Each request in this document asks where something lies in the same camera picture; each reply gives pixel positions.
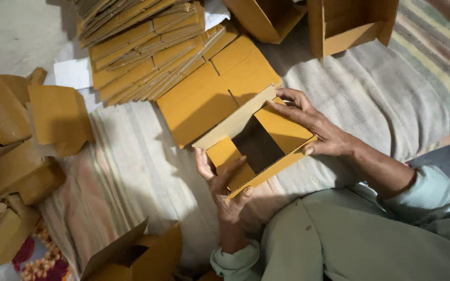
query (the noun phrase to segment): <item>striped blanket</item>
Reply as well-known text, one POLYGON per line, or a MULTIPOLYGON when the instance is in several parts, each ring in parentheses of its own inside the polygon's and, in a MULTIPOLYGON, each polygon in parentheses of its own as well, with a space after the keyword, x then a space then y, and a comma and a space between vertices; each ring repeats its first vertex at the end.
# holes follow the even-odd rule
MULTIPOLYGON (((306 21, 282 44, 258 46, 285 86, 385 154, 407 161, 450 143, 450 22, 424 0, 401 0, 388 48, 369 42, 328 57, 325 68, 309 54, 306 21)), ((193 152, 175 146, 159 109, 99 108, 91 121, 97 144, 62 161, 67 182, 40 206, 75 276, 148 216, 153 234, 180 221, 182 266, 207 264, 219 239, 216 207, 193 152)), ((258 237, 296 197, 355 181, 337 158, 306 157, 255 190, 245 228, 258 237)))

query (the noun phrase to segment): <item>cardboard box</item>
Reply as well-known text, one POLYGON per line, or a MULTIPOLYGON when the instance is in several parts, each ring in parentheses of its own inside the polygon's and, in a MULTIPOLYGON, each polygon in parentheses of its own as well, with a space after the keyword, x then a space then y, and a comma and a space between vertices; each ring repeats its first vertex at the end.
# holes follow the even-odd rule
POLYGON ((95 142, 84 98, 78 91, 61 86, 28 86, 28 91, 35 141, 51 151, 47 155, 76 155, 86 141, 95 142))
POLYGON ((292 0, 223 0, 242 26, 264 43, 279 44, 307 12, 292 0))
POLYGON ((30 137, 24 104, 28 102, 27 80, 20 76, 0 75, 0 145, 30 137))
POLYGON ((247 163, 228 185, 232 191, 228 198, 297 162, 304 156, 302 146, 317 140, 303 126, 264 106, 267 100, 284 104, 275 87, 268 86, 192 144, 206 150, 218 173, 231 161, 247 156, 247 163))
POLYGON ((323 58, 378 39, 388 46, 398 0, 308 0, 310 47, 323 58))
POLYGON ((37 203, 64 182, 57 169, 57 161, 42 156, 31 138, 0 158, 0 197, 22 192, 26 203, 37 203))
POLYGON ((170 280, 182 255, 179 223, 158 237, 143 233, 147 221, 91 257, 81 280, 170 280))
POLYGON ((227 118, 240 105, 282 80, 254 43, 239 36, 157 99, 181 148, 227 118))
POLYGON ((40 216, 37 210, 25 206, 18 195, 9 195, 5 203, 0 203, 0 265, 13 259, 40 216))

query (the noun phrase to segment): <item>hand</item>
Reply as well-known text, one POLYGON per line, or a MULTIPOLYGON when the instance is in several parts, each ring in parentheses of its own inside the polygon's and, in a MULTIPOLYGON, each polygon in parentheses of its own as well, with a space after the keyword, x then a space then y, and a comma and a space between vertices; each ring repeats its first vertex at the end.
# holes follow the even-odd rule
POLYGON ((243 156, 229 166, 225 167, 220 175, 214 172, 214 165, 206 154, 206 150, 196 148, 197 171, 209 184, 209 189, 218 207, 218 219, 226 222, 236 223, 239 221, 239 214, 244 205, 250 200, 253 194, 253 187, 247 187, 236 197, 225 199, 230 194, 228 183, 234 174, 246 163, 246 156, 243 156))
POLYGON ((277 90, 277 96, 291 101, 290 105, 280 105, 273 101, 267 103, 275 111, 317 135, 317 141, 310 142, 302 148, 303 154, 331 156, 352 154, 359 139, 344 132, 316 110, 305 93, 290 88, 281 88, 277 90))

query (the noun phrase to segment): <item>person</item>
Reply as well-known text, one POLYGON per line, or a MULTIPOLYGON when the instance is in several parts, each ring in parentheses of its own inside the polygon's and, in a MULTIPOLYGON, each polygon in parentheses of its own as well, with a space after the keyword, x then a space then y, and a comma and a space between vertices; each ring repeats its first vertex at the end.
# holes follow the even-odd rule
POLYGON ((450 180, 433 166, 416 170, 344 132, 300 91, 282 88, 291 104, 273 109, 318 135, 305 155, 340 157, 375 190, 359 183, 298 199, 267 224, 261 243, 248 240, 240 213, 253 194, 238 196, 227 184, 246 162, 217 175, 206 152, 196 149, 198 172, 217 205, 221 246, 211 254, 225 280, 450 280, 450 180))

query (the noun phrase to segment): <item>shirt sleeve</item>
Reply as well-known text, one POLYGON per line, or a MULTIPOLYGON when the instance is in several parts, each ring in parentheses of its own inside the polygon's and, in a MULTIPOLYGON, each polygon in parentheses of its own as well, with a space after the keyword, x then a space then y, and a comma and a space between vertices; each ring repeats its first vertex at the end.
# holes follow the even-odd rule
POLYGON ((439 168, 420 167, 409 190, 379 203, 398 220, 450 240, 450 180, 439 168))
POLYGON ((216 274, 228 280, 260 280, 260 275, 253 271, 259 259, 259 243, 250 240, 249 245, 233 254, 222 252, 219 247, 211 253, 211 266, 216 274))

